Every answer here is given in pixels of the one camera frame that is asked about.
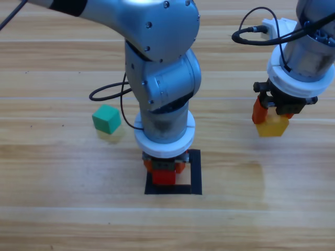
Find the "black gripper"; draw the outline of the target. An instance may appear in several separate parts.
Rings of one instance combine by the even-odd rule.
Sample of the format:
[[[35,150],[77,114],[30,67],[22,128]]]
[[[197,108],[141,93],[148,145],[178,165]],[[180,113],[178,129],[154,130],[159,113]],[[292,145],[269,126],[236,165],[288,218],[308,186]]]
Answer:
[[[189,162],[189,152],[172,158],[157,158],[142,152],[142,160],[149,173],[153,170],[175,170],[177,174],[181,174]]]
[[[278,89],[268,78],[266,82],[255,82],[253,90],[260,93],[253,105],[252,121],[262,124],[266,121],[268,108],[275,107],[278,115],[285,115],[291,119],[299,114],[306,105],[314,105],[318,97],[299,98],[284,93]]]

